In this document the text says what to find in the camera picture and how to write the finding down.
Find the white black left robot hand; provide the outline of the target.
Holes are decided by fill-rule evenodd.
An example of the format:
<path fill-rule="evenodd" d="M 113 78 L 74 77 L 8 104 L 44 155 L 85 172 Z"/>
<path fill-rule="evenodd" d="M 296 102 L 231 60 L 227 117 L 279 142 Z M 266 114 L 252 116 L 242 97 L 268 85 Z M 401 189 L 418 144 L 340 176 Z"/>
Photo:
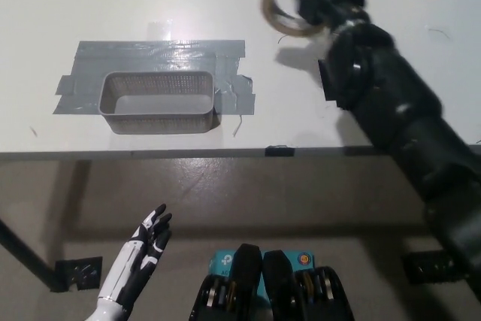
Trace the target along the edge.
<path fill-rule="evenodd" d="M 99 293 L 124 309 L 133 308 L 147 285 L 171 237 L 171 213 L 161 204 L 136 228 L 123 244 Z"/>

